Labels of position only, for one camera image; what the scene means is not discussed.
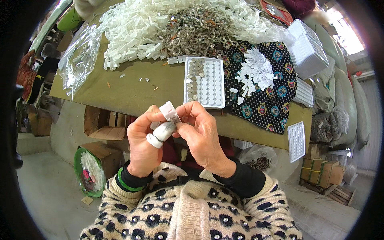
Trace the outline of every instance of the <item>wrist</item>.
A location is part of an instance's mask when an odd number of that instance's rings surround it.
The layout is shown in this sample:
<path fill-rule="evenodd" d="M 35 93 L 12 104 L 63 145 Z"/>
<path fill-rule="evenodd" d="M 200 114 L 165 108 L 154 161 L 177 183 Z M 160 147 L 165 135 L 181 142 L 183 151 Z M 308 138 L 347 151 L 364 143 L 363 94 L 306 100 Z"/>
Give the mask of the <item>wrist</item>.
<path fill-rule="evenodd" d="M 150 173 L 143 172 L 140 168 L 136 167 L 132 162 L 127 166 L 128 172 L 135 177 L 147 177 Z"/>
<path fill-rule="evenodd" d="M 210 172 L 222 178 L 232 177 L 236 172 L 236 163 L 224 155 L 217 161 L 216 167 Z"/>

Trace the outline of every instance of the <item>knit cardigan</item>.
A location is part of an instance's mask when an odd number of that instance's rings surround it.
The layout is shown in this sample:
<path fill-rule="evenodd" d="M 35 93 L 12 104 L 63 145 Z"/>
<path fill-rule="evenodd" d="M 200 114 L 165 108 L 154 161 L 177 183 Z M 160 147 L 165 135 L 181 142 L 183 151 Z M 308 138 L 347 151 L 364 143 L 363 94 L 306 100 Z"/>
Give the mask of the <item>knit cardigan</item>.
<path fill-rule="evenodd" d="M 257 195 L 240 199 L 212 173 L 203 170 L 199 177 L 211 182 L 189 180 L 185 185 L 151 191 L 180 175 L 187 174 L 162 162 L 153 171 L 154 180 L 139 192 L 126 192 L 115 177 L 110 178 L 99 207 L 100 216 L 82 231 L 80 239 L 302 239 L 277 180 L 266 175 Z"/>

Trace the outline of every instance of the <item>white tray with round cells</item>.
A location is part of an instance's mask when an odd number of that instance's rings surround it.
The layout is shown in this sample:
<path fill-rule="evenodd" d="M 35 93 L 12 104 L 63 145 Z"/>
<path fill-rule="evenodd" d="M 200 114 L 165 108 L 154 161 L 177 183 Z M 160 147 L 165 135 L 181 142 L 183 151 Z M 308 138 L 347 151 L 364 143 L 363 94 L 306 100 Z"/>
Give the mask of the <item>white tray with round cells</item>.
<path fill-rule="evenodd" d="M 198 101 L 207 109 L 225 107 L 223 60 L 201 57 L 185 59 L 184 103 L 191 101 Z"/>
<path fill-rule="evenodd" d="M 293 163 L 305 155 L 304 122 L 298 122 L 288 127 L 289 157 Z"/>

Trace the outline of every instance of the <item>green jade bangle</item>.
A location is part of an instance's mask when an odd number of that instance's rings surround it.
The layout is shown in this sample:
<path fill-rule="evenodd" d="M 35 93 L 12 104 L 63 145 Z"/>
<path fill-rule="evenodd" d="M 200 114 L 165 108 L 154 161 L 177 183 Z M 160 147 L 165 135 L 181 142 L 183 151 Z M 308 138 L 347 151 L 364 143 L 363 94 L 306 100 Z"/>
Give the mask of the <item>green jade bangle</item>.
<path fill-rule="evenodd" d="M 142 189 L 144 189 L 145 186 L 142 186 L 142 187 L 129 187 L 127 184 L 125 184 L 125 182 L 123 182 L 123 180 L 121 179 L 121 172 L 122 172 L 122 167 L 119 169 L 118 171 L 118 180 L 120 182 L 120 184 L 125 187 L 127 190 L 131 191 L 131 192 L 138 192 Z"/>

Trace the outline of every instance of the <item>hand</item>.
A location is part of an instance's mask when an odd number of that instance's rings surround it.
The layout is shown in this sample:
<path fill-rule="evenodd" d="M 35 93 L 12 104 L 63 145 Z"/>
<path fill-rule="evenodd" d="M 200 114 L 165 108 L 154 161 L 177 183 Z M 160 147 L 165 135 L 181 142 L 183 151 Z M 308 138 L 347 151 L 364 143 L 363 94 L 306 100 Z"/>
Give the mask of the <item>hand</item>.
<path fill-rule="evenodd" d="M 176 112 L 183 123 L 177 125 L 177 133 L 173 136 L 179 134 L 187 141 L 197 164 L 220 177 L 231 177 L 236 171 L 236 163 L 225 156 L 220 146 L 216 119 L 196 101 L 179 106 Z"/>
<path fill-rule="evenodd" d="M 152 105 L 127 129 L 131 147 L 131 162 L 128 171 L 136 177 L 147 177 L 155 167 L 159 166 L 163 157 L 163 149 L 152 146 L 147 141 L 147 134 L 153 131 L 149 128 L 151 122 L 166 121 L 156 105 Z"/>

